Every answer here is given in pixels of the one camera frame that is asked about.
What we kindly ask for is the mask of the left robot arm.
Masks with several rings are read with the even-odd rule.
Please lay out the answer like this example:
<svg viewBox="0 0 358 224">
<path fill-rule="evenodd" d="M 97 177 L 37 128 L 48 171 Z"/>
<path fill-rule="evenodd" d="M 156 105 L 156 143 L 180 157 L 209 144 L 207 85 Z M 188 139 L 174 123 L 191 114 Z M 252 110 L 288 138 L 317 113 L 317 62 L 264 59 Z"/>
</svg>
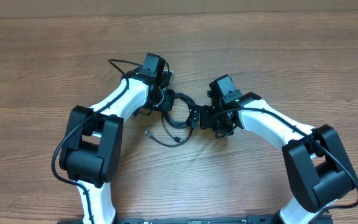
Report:
<svg viewBox="0 0 358 224">
<path fill-rule="evenodd" d="M 110 182 L 119 166 L 124 123 L 140 108 L 170 111 L 175 92 L 167 87 L 172 80 L 166 60 L 148 53 L 142 64 L 122 74 L 108 97 L 70 112 L 65 137 L 52 157 L 52 172 L 65 170 L 67 178 L 56 178 L 77 187 L 84 211 L 79 223 L 116 221 Z"/>
</svg>

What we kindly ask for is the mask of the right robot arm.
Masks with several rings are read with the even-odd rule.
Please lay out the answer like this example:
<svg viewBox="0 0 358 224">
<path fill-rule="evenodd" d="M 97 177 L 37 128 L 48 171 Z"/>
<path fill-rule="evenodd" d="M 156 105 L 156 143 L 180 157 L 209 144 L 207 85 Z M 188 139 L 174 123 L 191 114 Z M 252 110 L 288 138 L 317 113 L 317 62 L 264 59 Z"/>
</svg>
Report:
<svg viewBox="0 0 358 224">
<path fill-rule="evenodd" d="M 358 179 L 337 131 L 299 123 L 273 109 L 259 95 L 241 93 L 224 75 L 209 84 L 211 105 L 194 105 L 186 124 L 212 129 L 216 138 L 236 128 L 258 134 L 282 152 L 292 199 L 265 223 L 332 223 L 335 201 L 356 190 Z M 358 206 L 356 202 L 344 209 Z"/>
</svg>

